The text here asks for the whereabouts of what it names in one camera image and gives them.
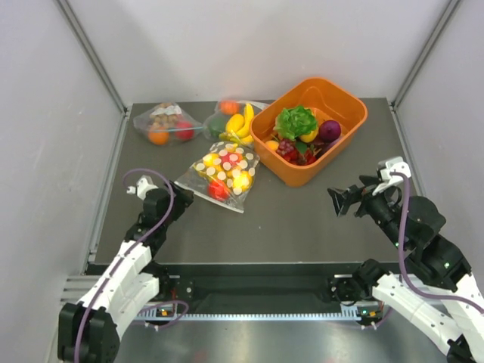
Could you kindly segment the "polka dot zip bag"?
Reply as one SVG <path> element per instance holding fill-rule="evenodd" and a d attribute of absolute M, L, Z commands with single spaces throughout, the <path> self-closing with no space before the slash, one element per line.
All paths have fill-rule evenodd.
<path fill-rule="evenodd" d="M 211 203 L 243 213 L 244 201 L 254 184 L 259 161 L 253 150 L 230 141 L 219 141 L 210 147 L 207 154 L 193 162 L 175 184 Z M 230 197 L 226 201 L 217 201 L 208 195 L 207 187 L 213 179 L 223 181 L 228 187 Z"/>

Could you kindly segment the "fake red tomato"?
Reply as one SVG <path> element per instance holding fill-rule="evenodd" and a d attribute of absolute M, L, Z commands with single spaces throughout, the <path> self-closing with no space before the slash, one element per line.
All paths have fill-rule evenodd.
<path fill-rule="evenodd" d="M 223 181 L 213 179 L 207 187 L 208 195 L 217 201 L 226 201 L 230 197 L 230 191 Z"/>

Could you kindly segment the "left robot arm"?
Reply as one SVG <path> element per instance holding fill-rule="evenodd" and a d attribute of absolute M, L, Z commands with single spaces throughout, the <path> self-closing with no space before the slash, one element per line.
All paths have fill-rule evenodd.
<path fill-rule="evenodd" d="M 193 203 L 194 195 L 171 183 L 138 193 L 142 211 L 126 232 L 113 261 L 77 302 L 58 316 L 57 356 L 63 362 L 112 362 L 129 325 L 152 299 L 175 305 L 168 271 L 154 257 L 169 226 Z"/>

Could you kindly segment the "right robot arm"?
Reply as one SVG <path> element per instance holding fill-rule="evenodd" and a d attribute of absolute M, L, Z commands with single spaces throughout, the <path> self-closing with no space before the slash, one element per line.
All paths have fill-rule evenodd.
<path fill-rule="evenodd" d="M 483 360 L 483 294 L 470 263 L 439 232 L 446 219 L 426 197 L 414 196 L 410 181 L 391 172 L 403 186 L 378 191 L 379 177 L 361 176 L 362 186 L 329 189 L 335 213 L 370 216 L 398 250 L 399 274 L 368 259 L 346 279 L 333 279 L 339 303 L 375 299 L 424 333 L 448 362 Z"/>

